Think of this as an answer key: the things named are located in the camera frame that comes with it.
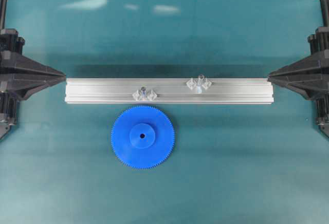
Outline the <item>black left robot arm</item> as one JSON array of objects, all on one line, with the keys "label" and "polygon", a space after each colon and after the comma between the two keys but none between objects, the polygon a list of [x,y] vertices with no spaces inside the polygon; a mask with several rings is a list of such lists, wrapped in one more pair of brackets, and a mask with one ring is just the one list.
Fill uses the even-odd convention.
[{"label": "black left robot arm", "polygon": [[64,73],[23,55],[24,38],[5,28],[6,7],[1,0],[1,138],[16,125],[20,102],[66,80]]}]

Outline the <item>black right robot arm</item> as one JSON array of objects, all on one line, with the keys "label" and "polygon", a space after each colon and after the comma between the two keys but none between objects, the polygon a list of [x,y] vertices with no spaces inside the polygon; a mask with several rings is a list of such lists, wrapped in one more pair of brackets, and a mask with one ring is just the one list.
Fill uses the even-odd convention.
[{"label": "black right robot arm", "polygon": [[310,55],[268,75],[268,81],[316,105],[316,124],[328,136],[328,0],[320,0],[323,26],[308,36]]}]

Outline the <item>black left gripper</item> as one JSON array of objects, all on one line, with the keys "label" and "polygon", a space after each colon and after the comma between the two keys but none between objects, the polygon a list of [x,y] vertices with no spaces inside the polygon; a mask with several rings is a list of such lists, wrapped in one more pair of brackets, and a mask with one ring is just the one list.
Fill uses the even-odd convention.
[{"label": "black left gripper", "polygon": [[19,33],[15,29],[1,30],[1,139],[17,123],[19,101],[25,101],[41,90],[66,81],[66,79],[53,79],[5,82],[5,75],[10,73],[66,77],[64,73],[54,68],[23,56],[21,53],[24,45],[25,40],[19,37]]}]

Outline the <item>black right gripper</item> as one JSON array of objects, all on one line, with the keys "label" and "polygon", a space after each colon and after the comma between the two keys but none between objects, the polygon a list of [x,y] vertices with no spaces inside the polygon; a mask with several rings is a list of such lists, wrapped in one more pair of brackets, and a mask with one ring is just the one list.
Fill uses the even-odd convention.
[{"label": "black right gripper", "polygon": [[[328,137],[328,27],[318,27],[315,34],[308,37],[311,55],[286,65],[268,75],[272,84],[300,94],[306,100],[315,100],[316,123],[320,131]],[[282,76],[321,74],[321,80],[291,81]]]}]

